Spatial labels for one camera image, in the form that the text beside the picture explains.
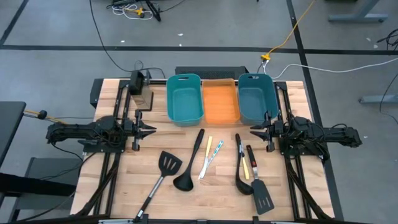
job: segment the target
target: orange bin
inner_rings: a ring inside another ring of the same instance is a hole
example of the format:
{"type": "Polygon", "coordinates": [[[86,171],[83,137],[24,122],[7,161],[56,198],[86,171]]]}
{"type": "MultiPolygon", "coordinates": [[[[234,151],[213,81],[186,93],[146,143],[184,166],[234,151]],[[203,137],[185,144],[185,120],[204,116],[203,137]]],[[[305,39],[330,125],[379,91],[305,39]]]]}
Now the orange bin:
{"type": "Polygon", "coordinates": [[[232,78],[203,80],[202,90],[208,124],[231,124],[239,120],[238,94],[232,78]]]}

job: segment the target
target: yellow cable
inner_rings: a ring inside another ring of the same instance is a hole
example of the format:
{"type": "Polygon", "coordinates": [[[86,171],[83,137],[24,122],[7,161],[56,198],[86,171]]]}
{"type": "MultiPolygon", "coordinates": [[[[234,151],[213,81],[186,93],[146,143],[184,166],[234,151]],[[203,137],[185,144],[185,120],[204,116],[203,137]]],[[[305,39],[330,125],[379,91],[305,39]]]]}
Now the yellow cable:
{"type": "MultiPolygon", "coordinates": [[[[37,112],[37,111],[32,111],[32,110],[24,110],[24,112],[25,112],[25,113],[36,114],[36,115],[39,115],[39,114],[40,114],[39,112],[37,112]]],[[[66,123],[66,122],[64,122],[64,121],[62,121],[62,120],[60,120],[60,119],[54,118],[53,116],[46,116],[45,118],[50,119],[50,120],[52,120],[52,121],[54,121],[54,122],[60,122],[60,123],[63,123],[63,124],[68,124],[68,123],[66,123]]]]}
{"type": "Polygon", "coordinates": [[[302,14],[302,16],[298,19],[298,21],[296,22],[296,25],[294,25],[292,31],[291,31],[290,34],[287,36],[287,38],[285,39],[285,41],[284,41],[282,44],[280,44],[280,45],[274,47],[273,49],[271,49],[271,50],[270,50],[268,53],[266,53],[265,55],[261,55],[261,58],[262,58],[263,60],[270,60],[271,57],[270,57],[269,55],[270,55],[275,49],[278,49],[279,47],[282,47],[283,45],[285,45],[285,44],[287,43],[287,41],[288,41],[288,40],[290,39],[290,37],[292,36],[294,30],[296,29],[297,25],[298,25],[299,22],[304,18],[304,16],[308,13],[308,11],[311,9],[311,7],[312,7],[312,5],[315,3],[315,1],[316,1],[316,0],[313,0],[313,1],[311,2],[311,4],[308,6],[307,10],[305,10],[305,12],[302,14]]]}

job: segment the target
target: concrete floor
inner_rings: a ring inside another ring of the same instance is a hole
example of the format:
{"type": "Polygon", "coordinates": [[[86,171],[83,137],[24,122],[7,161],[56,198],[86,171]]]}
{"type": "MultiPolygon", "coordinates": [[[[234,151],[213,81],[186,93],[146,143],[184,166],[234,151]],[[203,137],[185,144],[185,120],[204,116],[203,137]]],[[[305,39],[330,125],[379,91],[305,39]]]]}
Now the concrete floor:
{"type": "MultiPolygon", "coordinates": [[[[166,8],[179,0],[159,1],[166,8]]],[[[377,39],[396,29],[398,2],[381,1],[374,12],[389,13],[382,24],[334,24],[328,14],[352,12],[356,4],[317,1],[299,25],[306,49],[384,50],[377,39]]],[[[7,28],[22,0],[0,0],[0,34],[7,28]]],[[[310,0],[293,0],[300,16],[310,0]]],[[[212,46],[273,47],[280,44],[292,25],[285,1],[187,0],[162,15],[163,21],[133,21],[105,9],[109,0],[93,0],[96,20],[105,45],[116,46],[212,46]]],[[[93,45],[100,42],[90,16],[88,1],[29,0],[6,40],[6,45],[93,45]]],[[[285,48],[296,48],[293,38],[285,48]]],[[[240,66],[255,72],[260,53],[255,52],[110,52],[125,69],[136,60],[145,67],[160,67],[167,76],[176,66],[240,66]]],[[[345,70],[384,62],[394,56],[309,55],[314,67],[345,70]]],[[[300,63],[298,54],[273,54],[267,67],[278,75],[290,63],[300,63]]],[[[368,223],[397,223],[398,126],[378,112],[377,105],[361,105],[363,95],[383,94],[398,72],[397,63],[357,72],[333,74],[311,71],[324,126],[346,123],[358,129],[363,145],[350,149],[330,144],[331,161],[345,220],[368,223]]],[[[92,116],[89,92],[94,78],[125,77],[102,51],[0,50],[0,100],[21,100],[32,110],[47,110],[54,116],[92,116]]],[[[281,80],[304,80],[301,68],[290,68],[281,80]]],[[[398,83],[390,93],[398,91],[398,83]]],[[[394,116],[398,109],[384,106],[394,116]]],[[[48,123],[22,119],[1,172],[24,175],[31,157],[71,157],[46,144],[48,123]]],[[[76,141],[61,146],[81,154],[76,141]]],[[[0,222],[7,220],[13,200],[7,199],[0,222]]],[[[57,217],[64,213],[53,213],[57,217]]]]}

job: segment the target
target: yellow handle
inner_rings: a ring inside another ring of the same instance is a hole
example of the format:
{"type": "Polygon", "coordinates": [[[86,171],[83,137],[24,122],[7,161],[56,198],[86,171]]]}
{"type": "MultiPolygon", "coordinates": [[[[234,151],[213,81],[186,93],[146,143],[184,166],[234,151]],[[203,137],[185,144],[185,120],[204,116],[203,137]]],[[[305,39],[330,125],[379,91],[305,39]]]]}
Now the yellow handle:
{"type": "Polygon", "coordinates": [[[207,148],[206,148],[206,157],[209,155],[210,147],[211,147],[211,142],[213,140],[212,136],[209,136],[209,140],[207,141],[207,148]]]}
{"type": "Polygon", "coordinates": [[[246,161],[244,160],[244,157],[242,157],[242,162],[243,162],[244,178],[246,180],[249,180],[249,170],[248,166],[246,165],[246,161]]]}

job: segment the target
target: teal bin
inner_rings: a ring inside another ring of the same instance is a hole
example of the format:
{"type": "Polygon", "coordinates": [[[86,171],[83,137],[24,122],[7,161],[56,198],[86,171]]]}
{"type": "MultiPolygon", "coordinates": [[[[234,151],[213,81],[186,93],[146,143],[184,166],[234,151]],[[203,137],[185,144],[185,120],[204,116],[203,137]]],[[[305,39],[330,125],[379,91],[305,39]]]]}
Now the teal bin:
{"type": "Polygon", "coordinates": [[[167,116],[177,126],[194,126],[203,117],[200,77],[174,75],[167,80],[167,116]]]}
{"type": "Polygon", "coordinates": [[[241,122],[257,125],[264,122],[268,111],[272,118],[278,115],[278,104],[274,82],[266,74],[243,74],[238,81],[239,109],[241,122]]]}

